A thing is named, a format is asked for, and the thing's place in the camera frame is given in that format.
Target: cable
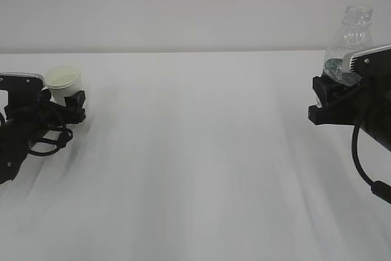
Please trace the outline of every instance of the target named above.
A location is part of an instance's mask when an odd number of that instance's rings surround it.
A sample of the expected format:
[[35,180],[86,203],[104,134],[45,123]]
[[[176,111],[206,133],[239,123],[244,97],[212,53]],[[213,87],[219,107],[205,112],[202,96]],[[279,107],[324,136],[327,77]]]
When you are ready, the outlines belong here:
[[69,141],[73,139],[73,132],[71,129],[67,128],[67,125],[65,124],[62,116],[49,104],[40,101],[40,104],[47,107],[59,120],[60,124],[62,127],[53,127],[53,128],[48,128],[48,131],[60,131],[60,135],[58,136],[57,140],[52,140],[52,139],[47,139],[47,138],[40,138],[40,139],[33,139],[31,140],[33,143],[45,143],[49,145],[55,145],[56,148],[53,149],[52,151],[48,152],[38,152],[34,150],[29,150],[29,154],[34,155],[34,156],[39,156],[39,157],[44,157],[44,156],[50,156],[55,153],[57,153],[59,150],[64,148]]
[[357,153],[357,140],[359,138],[359,131],[360,131],[360,126],[362,123],[362,119],[357,121],[357,123],[354,125],[353,129],[353,135],[352,135],[352,156],[353,156],[353,162],[354,165],[359,172],[359,175],[362,177],[362,179],[370,186],[373,185],[373,180],[365,173],[365,171],[362,169],[359,155]]

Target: white wall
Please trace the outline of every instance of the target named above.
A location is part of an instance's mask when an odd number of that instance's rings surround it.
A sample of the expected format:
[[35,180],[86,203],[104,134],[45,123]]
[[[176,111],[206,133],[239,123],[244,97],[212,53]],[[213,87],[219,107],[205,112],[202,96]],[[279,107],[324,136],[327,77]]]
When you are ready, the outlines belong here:
[[391,42],[391,0],[0,0],[0,53],[322,48],[348,4]]

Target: water bottle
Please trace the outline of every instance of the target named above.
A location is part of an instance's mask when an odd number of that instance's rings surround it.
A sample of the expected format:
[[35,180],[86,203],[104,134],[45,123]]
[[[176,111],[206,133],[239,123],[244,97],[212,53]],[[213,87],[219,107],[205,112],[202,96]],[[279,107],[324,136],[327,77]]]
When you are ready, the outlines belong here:
[[346,86],[358,83],[361,77],[342,66],[347,53],[372,47],[371,7],[348,7],[342,19],[342,27],[329,43],[324,58],[323,74]]

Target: white table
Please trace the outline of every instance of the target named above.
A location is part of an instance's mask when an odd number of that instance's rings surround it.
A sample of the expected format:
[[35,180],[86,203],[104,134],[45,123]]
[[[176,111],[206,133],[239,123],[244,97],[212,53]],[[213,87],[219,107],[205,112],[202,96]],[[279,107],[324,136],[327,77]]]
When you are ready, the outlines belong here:
[[[1,55],[81,67],[87,120],[0,186],[0,260],[389,260],[391,206],[351,127],[315,127],[322,51]],[[6,103],[1,93],[0,102]],[[391,154],[365,134],[368,173]]]

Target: paper cup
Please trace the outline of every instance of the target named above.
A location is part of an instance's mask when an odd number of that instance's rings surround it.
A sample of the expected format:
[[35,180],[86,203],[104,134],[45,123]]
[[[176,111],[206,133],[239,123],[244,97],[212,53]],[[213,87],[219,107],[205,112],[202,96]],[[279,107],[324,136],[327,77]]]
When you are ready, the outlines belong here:
[[81,71],[69,65],[61,65],[50,70],[44,77],[46,86],[54,100],[65,105],[64,97],[69,97],[83,90]]

